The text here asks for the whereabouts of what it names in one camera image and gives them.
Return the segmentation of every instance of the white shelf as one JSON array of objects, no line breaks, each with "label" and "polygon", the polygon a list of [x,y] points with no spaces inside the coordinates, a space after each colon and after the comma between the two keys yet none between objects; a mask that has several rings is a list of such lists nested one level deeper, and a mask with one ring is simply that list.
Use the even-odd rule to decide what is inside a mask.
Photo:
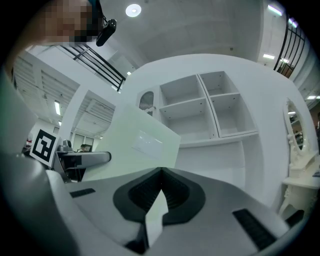
[{"label": "white shelf", "polygon": [[223,137],[223,138],[212,138],[212,139],[202,139],[202,140],[195,140],[195,141],[185,141],[180,144],[180,148],[196,148],[196,147],[205,147],[205,146],[214,146],[214,145],[221,145],[227,143],[235,143],[243,141],[247,138],[257,135],[258,132],[250,132],[241,135]]},{"label": "white shelf", "polygon": [[205,91],[196,75],[160,85],[159,107],[204,97]]},{"label": "white shelf", "polygon": [[224,71],[200,74],[199,77],[209,96],[238,92]]},{"label": "white shelf", "polygon": [[257,131],[249,110],[238,92],[214,95],[210,100],[220,137]]},{"label": "white shelf", "polygon": [[181,142],[218,137],[205,97],[161,107],[160,121],[181,136]]}]

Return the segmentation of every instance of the white wall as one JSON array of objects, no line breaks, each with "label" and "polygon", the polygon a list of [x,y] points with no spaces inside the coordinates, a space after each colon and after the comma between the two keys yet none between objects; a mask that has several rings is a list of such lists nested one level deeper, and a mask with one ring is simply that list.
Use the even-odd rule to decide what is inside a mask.
[{"label": "white wall", "polygon": [[94,152],[94,151],[96,150],[96,148],[97,148],[97,146],[99,145],[100,141],[101,141],[100,138],[95,138],[95,139],[93,140],[92,152]]},{"label": "white wall", "polygon": [[128,72],[133,73],[136,70],[127,58],[118,52],[112,56],[109,62],[125,78],[128,76]]},{"label": "white wall", "polygon": [[53,133],[55,127],[56,126],[52,123],[46,122],[42,119],[38,119],[30,132],[33,135],[33,139],[35,139],[36,132],[38,131],[38,129],[42,129],[45,132]]},{"label": "white wall", "polygon": [[130,43],[129,38],[124,38],[117,34],[116,38],[115,36],[110,37],[108,44],[113,49],[116,49],[119,54],[125,56],[135,69],[149,62],[145,55]]},{"label": "white wall", "polygon": [[[256,198],[256,195],[259,195],[258,199],[262,203],[276,209],[282,200],[279,192],[282,180],[288,176],[289,169],[289,145],[283,114],[283,106],[287,97],[295,103],[301,115],[305,117],[306,132],[309,134],[311,148],[318,150],[310,113],[292,81],[270,68],[246,59],[217,54],[192,54],[161,59],[144,65],[128,77],[121,97],[124,102],[135,105],[137,94],[150,87],[193,74],[221,70],[225,71],[237,86],[259,132],[257,142],[261,146],[260,152],[253,150],[249,155],[243,157],[246,160],[246,178],[247,175],[256,172],[260,175],[253,180],[246,180],[245,187],[249,188],[250,195]],[[123,110],[123,105],[117,105],[114,119],[121,110]],[[193,160],[197,161],[198,157],[195,154]],[[254,158],[257,159],[256,162],[249,162],[249,159]],[[212,169],[215,169],[214,161],[212,161]],[[254,182],[259,183],[259,186],[249,186],[249,183]]]},{"label": "white wall", "polygon": [[108,42],[106,42],[103,46],[97,46],[96,40],[92,42],[86,43],[89,47],[91,47],[96,53],[98,53],[102,58],[108,61],[117,51],[114,50]]},{"label": "white wall", "polygon": [[24,58],[37,58],[55,72],[61,73],[76,82],[85,86],[88,90],[111,103],[112,108],[121,102],[120,94],[111,88],[111,84],[101,80],[81,64],[63,53],[56,47],[42,51],[43,47],[37,46],[26,52]]},{"label": "white wall", "polygon": [[245,190],[246,170],[241,142],[181,148],[175,168],[231,183]]},{"label": "white wall", "polygon": [[317,105],[319,100],[308,100],[309,96],[320,95],[320,61],[312,48],[293,82],[306,100],[309,109]]},{"label": "white wall", "polygon": [[[274,69],[285,38],[287,25],[286,15],[283,14],[279,16],[268,9],[268,5],[270,4],[281,11],[284,10],[282,6],[276,5],[274,1],[263,0],[261,2],[263,4],[263,35],[257,62]],[[275,56],[275,58],[264,58],[264,54]]]},{"label": "white wall", "polygon": [[263,3],[260,0],[227,1],[233,32],[234,55],[258,61],[263,31]]}]

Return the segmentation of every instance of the railing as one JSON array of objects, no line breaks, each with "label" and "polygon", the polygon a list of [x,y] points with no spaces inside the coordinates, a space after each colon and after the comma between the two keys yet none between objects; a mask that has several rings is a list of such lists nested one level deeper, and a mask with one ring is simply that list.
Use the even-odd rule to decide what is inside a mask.
[{"label": "railing", "polygon": [[[291,76],[292,72],[295,70],[295,68],[300,60],[300,57],[301,57],[302,52],[305,47],[305,42],[306,42],[306,36],[303,35],[302,29],[297,25],[297,23],[295,22],[295,19],[293,17],[289,17],[289,15],[286,13],[286,27],[285,27],[284,39],[283,39],[283,43],[282,43],[279,57],[276,61],[276,64],[275,64],[273,70],[276,70],[278,73],[289,78]],[[295,53],[293,55],[293,58],[291,58],[295,47],[296,47]]]},{"label": "railing", "polygon": [[72,54],[75,61],[84,63],[87,68],[95,72],[95,75],[98,74],[102,79],[108,81],[117,92],[120,91],[126,78],[90,46],[81,44],[76,47],[61,47]]}]

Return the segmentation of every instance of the white panel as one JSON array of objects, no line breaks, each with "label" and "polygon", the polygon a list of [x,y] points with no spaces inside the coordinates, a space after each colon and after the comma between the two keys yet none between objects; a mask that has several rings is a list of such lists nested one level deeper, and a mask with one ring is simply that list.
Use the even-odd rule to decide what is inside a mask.
[{"label": "white panel", "polygon": [[160,86],[167,105],[203,97],[199,90],[199,82],[195,75],[172,81]]},{"label": "white panel", "polygon": [[54,134],[58,134],[58,133],[59,133],[59,128],[58,128],[58,127],[54,127],[53,133],[54,133]]},{"label": "white panel", "polygon": [[[261,201],[263,197],[264,174],[260,171],[263,163],[263,152],[259,136],[251,136],[242,141],[245,160],[245,191],[253,198]],[[277,196],[277,202],[282,201],[282,196]]]},{"label": "white panel", "polygon": [[238,90],[224,71],[199,75],[210,96],[237,93]]},{"label": "white panel", "polygon": [[210,97],[220,128],[220,137],[255,131],[255,125],[244,100],[238,93]]},{"label": "white panel", "polygon": [[181,142],[210,139],[209,128],[204,114],[168,121],[168,128],[181,136]]},{"label": "white panel", "polygon": [[[160,158],[150,157],[133,148],[140,131],[162,143]],[[121,176],[158,166],[173,168],[179,144],[178,135],[141,109],[127,105],[122,115],[113,121],[96,148],[96,151],[111,152],[112,160],[107,164],[87,168],[83,181]]]},{"label": "white panel", "polygon": [[193,173],[244,167],[245,160],[241,142],[180,148],[175,164],[175,168]]},{"label": "white panel", "polygon": [[84,143],[85,137],[81,136],[79,134],[76,134],[74,136],[74,141],[73,141],[73,151],[77,151],[80,149],[81,145]]},{"label": "white panel", "polygon": [[209,137],[210,138],[218,138],[218,129],[216,126],[216,121],[213,115],[213,112],[211,110],[210,105],[206,104],[205,109],[204,109],[204,116],[205,120],[208,126],[208,131],[209,131]]},{"label": "white panel", "polygon": [[160,108],[161,113],[169,120],[201,115],[205,112],[206,99],[199,98]]},{"label": "white panel", "polygon": [[238,101],[240,94],[237,93],[227,93],[211,96],[210,99],[214,103],[214,109],[216,111],[223,111],[233,108],[235,103]]},{"label": "white panel", "polygon": [[222,138],[212,138],[212,139],[202,139],[197,141],[183,142],[180,144],[180,148],[197,148],[197,147],[206,147],[206,146],[215,146],[221,144],[228,144],[234,142],[245,141],[246,139],[258,135],[258,132],[250,132],[244,134],[238,134],[233,136],[226,136]]}]

